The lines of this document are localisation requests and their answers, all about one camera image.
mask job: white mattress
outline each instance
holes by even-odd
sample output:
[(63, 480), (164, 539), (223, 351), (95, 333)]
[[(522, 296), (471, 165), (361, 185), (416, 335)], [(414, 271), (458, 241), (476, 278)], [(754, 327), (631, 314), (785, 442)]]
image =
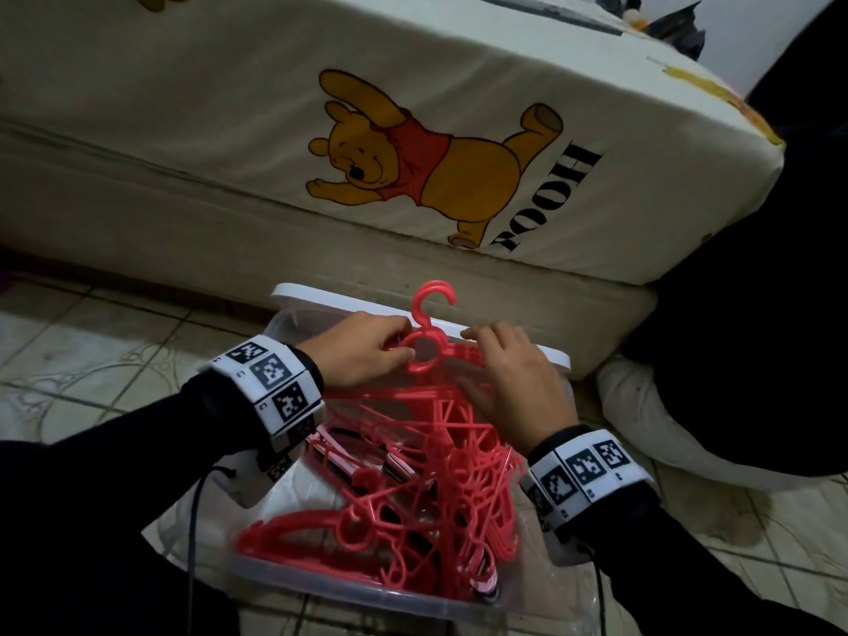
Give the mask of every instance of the white mattress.
[(472, 324), (503, 318), (567, 352), (581, 378), (654, 308), (647, 288), (504, 261), (240, 195), (106, 151), (0, 129), (0, 246), (269, 305), (301, 283), (408, 309), (450, 281)]
[(146, 1), (0, 0), (0, 116), (504, 276), (643, 284), (781, 169), (719, 79), (583, 0)]

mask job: bear's ear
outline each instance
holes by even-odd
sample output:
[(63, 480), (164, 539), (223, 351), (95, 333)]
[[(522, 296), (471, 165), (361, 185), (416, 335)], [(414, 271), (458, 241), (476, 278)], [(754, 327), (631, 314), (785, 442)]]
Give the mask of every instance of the bear's ear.
[(326, 109), (327, 115), (330, 116), (337, 123), (343, 123), (350, 117), (350, 111), (348, 111), (348, 108), (341, 102), (335, 102), (334, 100), (331, 100), (326, 105), (324, 105), (324, 109)]
[(329, 156), (330, 141), (326, 138), (315, 138), (310, 141), (310, 151), (315, 156)]

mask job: person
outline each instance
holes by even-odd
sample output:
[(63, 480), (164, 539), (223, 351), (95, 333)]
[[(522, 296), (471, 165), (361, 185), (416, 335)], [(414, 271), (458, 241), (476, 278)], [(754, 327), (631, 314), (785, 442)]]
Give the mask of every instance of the person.
[[(324, 387), (356, 386), (414, 358), (384, 350), (405, 317), (351, 315), (295, 351)], [(518, 327), (469, 329), (493, 384), (462, 382), (472, 404), (530, 464), (588, 432), (545, 355)], [(224, 375), (51, 445), (0, 443), (5, 516), (4, 622), (27, 633), (183, 634), (185, 573), (142, 537), (222, 456), (257, 441), (255, 413)], [(644, 636), (678, 632), (843, 633), (761, 599), (663, 511), (639, 482), (571, 523)], [(194, 584), (193, 634), (237, 634), (235, 604)]]

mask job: person's right hand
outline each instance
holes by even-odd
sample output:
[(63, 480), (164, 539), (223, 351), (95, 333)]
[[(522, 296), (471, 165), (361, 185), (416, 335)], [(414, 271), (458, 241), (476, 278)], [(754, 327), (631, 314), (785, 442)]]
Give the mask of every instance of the person's right hand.
[(483, 393), (465, 377), (459, 378), (459, 384), (483, 418), (516, 451), (527, 457), (555, 432), (579, 423), (554, 364), (522, 328), (498, 321), (461, 334), (480, 347), (494, 392)]

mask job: person's left hand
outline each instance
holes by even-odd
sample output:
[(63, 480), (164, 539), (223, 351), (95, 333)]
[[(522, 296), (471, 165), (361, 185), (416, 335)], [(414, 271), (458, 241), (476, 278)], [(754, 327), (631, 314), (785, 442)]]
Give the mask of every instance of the person's left hand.
[(406, 317), (355, 312), (298, 348), (318, 366), (325, 388), (350, 388), (411, 362), (416, 357), (412, 348), (383, 350), (387, 341), (410, 331)]

